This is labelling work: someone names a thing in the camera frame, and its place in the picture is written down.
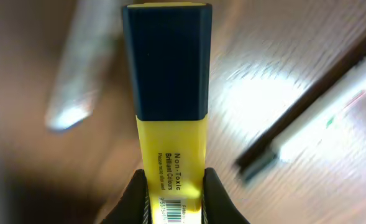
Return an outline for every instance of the blurred object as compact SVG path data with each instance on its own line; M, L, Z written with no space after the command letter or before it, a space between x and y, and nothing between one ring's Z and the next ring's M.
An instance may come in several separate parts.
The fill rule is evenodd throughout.
M120 6L118 0L78 2L46 115L49 128L64 130L93 112L115 52Z
M292 160L299 154L309 139L302 139L303 130L312 128L314 134L319 125L327 126L332 117L345 108L345 105L352 101L359 91L366 86L366 60L358 65L366 57L366 32L353 44L352 48L341 54L341 58L329 69L329 71L311 86L287 111L266 130L249 148L241 155L237 164L240 166L240 173L246 181L249 181L262 169L253 168L258 166L259 161L266 167L267 163L275 160L275 157L267 157L269 150L271 154L278 154L282 148L289 148L283 152L284 161ZM302 145L288 145L290 141L301 139Z

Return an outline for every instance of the highlighter cap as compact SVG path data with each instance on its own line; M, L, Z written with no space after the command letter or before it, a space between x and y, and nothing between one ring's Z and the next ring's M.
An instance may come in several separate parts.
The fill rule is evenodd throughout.
M123 8L137 118L197 121L208 113L212 6Z

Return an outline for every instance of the yellow highlighter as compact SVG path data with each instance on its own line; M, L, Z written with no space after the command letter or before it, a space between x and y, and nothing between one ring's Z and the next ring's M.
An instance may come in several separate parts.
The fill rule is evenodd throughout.
M200 224L208 125L212 6L123 8L153 224Z

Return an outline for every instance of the wood grain surface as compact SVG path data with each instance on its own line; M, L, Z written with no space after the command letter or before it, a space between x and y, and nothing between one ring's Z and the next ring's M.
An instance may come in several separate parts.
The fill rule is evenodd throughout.
M233 167L366 29L366 0L208 2L214 23L206 164L237 208L251 223L366 223L366 97L336 123L335 135L326 133L250 185ZM64 133L44 126L75 3L0 0L0 170L20 188L79 199L51 208L32 202L35 211L49 210L41 213L55 219L49 223L92 223L141 166L123 44L92 117ZM70 212L53 212L61 203Z

